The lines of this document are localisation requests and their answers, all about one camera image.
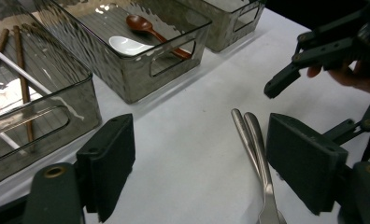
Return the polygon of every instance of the white table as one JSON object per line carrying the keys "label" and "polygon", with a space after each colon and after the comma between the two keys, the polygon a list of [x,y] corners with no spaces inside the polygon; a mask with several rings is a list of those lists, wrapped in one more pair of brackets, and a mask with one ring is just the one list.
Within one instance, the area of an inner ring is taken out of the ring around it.
{"label": "white table", "polygon": [[[262,206],[259,180],[231,117],[254,113],[266,135],[270,113],[285,114],[324,133],[345,119],[360,120],[370,94],[345,88],[327,74],[302,76],[276,99],[264,85],[290,61],[296,37],[307,28],[265,9],[256,31],[215,54],[135,105],[127,105],[98,78],[95,90],[103,122],[132,113],[134,170],[107,223],[256,223]],[[0,204],[27,193],[30,173],[74,153],[94,132],[79,138],[0,184]],[[343,147],[352,166],[367,142],[363,134]],[[311,214],[271,169],[277,207],[289,224],[336,223],[333,213]],[[96,223],[96,214],[86,215]]]}

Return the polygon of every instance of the white spoon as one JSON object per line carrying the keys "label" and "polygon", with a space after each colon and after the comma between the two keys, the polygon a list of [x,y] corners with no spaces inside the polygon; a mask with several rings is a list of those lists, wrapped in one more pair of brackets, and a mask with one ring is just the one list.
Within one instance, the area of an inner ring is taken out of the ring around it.
{"label": "white spoon", "polygon": [[142,44],[124,36],[112,36],[109,38],[110,46],[120,54],[134,56],[154,46]]}

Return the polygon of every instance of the human hand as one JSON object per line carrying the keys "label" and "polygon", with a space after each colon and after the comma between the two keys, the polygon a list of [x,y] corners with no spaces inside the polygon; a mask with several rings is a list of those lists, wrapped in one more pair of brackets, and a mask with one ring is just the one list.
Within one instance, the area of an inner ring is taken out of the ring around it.
{"label": "human hand", "polygon": [[[327,72],[343,86],[350,86],[370,93],[370,64],[357,61],[354,70],[349,68],[352,62],[343,62],[342,67]],[[321,66],[312,66],[307,69],[308,77],[315,77],[321,71]]]}

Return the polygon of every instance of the clear plastic bin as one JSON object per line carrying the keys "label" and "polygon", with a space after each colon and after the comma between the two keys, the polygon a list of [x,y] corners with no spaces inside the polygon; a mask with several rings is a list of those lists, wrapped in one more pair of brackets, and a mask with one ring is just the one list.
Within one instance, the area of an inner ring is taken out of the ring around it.
{"label": "clear plastic bin", "polygon": [[[35,0],[44,25],[127,104],[135,103],[191,70],[202,60],[211,21],[176,1]],[[128,15],[149,20],[167,41],[132,31]],[[108,40],[120,35],[154,48],[134,56],[118,53]],[[188,51],[190,59],[171,52]]]}
{"label": "clear plastic bin", "polygon": [[212,20],[206,46],[220,52],[256,29],[265,0],[177,0]]}
{"label": "clear plastic bin", "polygon": [[[2,51],[7,61],[0,58],[0,181],[101,123],[93,73],[35,17],[12,4],[0,5],[0,40],[8,29]],[[16,64],[35,81],[21,80]]]}

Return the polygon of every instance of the textured plastic surface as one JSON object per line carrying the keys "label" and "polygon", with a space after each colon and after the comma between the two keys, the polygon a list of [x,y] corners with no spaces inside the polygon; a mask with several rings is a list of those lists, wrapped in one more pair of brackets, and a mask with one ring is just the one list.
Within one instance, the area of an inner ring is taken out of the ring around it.
{"label": "textured plastic surface", "polygon": [[17,61],[14,25],[21,30],[24,70],[50,93],[30,84],[32,101],[24,104],[19,74],[0,62],[0,181],[101,122],[92,72],[18,4],[0,5],[0,34],[10,31],[4,54]]}
{"label": "textured plastic surface", "polygon": [[177,0],[212,20],[206,46],[219,52],[256,29],[264,0]]}
{"label": "textured plastic surface", "polygon": [[[40,18],[71,51],[103,79],[127,104],[139,101],[200,64],[208,28],[206,17],[176,1],[35,0]],[[130,30],[126,17],[140,15],[167,39]],[[135,56],[119,54],[108,43],[113,35],[132,38],[155,48]],[[181,60],[173,49],[187,50]]]}
{"label": "textured plastic surface", "polygon": [[331,212],[337,174],[347,151],[297,119],[271,114],[266,154],[269,163],[313,214]]}

